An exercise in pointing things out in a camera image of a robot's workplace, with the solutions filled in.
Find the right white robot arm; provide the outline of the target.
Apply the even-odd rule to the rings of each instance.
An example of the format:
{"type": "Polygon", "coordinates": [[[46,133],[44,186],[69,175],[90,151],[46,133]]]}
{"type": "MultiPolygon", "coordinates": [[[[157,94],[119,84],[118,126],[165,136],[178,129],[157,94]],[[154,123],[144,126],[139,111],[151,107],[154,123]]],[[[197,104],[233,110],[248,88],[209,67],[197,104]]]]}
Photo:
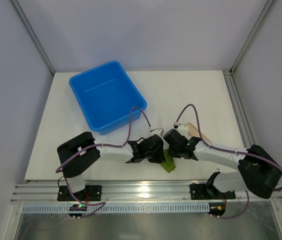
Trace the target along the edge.
{"type": "Polygon", "coordinates": [[[211,162],[233,170],[216,171],[208,178],[204,186],[212,198],[231,191],[250,191],[259,198],[269,199],[282,177],[277,163],[255,144],[240,149],[213,146],[200,137],[187,138],[175,128],[163,138],[172,158],[211,162]]]}

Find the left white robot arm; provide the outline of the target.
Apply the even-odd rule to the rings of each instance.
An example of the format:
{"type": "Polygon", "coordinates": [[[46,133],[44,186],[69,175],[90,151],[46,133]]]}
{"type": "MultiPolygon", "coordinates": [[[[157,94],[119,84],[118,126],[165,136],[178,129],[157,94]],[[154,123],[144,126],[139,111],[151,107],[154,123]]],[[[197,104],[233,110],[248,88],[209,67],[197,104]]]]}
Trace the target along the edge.
{"type": "Polygon", "coordinates": [[[123,144],[97,140],[91,132],[80,135],[57,147],[60,166],[56,173],[62,173],[70,195],[85,190],[83,173],[96,161],[119,161],[137,164],[143,160],[162,164],[166,161],[164,142],[159,129],[152,130],[147,138],[126,140],[123,144]]]}

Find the green paper napkin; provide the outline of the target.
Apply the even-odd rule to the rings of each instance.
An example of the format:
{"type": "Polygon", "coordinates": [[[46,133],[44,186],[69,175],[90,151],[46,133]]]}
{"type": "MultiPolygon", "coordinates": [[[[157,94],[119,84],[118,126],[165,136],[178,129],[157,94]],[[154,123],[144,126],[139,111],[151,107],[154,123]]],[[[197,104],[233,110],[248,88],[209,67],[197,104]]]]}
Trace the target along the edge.
{"type": "Polygon", "coordinates": [[[167,173],[171,173],[171,172],[176,168],[174,159],[173,159],[171,156],[169,156],[167,149],[164,149],[164,150],[163,150],[163,154],[164,154],[165,162],[160,163],[160,166],[161,166],[167,173]]]}

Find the blue plastic bin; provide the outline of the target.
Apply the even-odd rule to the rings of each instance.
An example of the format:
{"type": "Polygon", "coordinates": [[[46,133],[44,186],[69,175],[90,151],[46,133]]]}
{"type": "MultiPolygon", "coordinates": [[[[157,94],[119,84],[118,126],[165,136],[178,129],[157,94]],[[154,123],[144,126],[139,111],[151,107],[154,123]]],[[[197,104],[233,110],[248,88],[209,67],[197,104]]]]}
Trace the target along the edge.
{"type": "Polygon", "coordinates": [[[69,86],[89,128],[109,134],[141,116],[147,102],[117,61],[110,61],[69,79],[69,86]]]}

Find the beige cutlery tray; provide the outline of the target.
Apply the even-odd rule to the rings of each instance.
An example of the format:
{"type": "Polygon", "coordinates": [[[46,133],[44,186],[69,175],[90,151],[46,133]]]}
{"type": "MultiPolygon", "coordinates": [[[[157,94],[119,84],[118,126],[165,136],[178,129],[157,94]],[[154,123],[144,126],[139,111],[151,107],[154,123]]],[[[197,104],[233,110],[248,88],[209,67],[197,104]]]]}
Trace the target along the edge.
{"type": "Polygon", "coordinates": [[[189,137],[197,137],[197,138],[204,139],[206,142],[210,142],[210,140],[203,133],[199,133],[199,130],[197,129],[197,127],[194,126],[192,123],[188,122],[186,126],[188,127],[188,136],[189,137]]]}

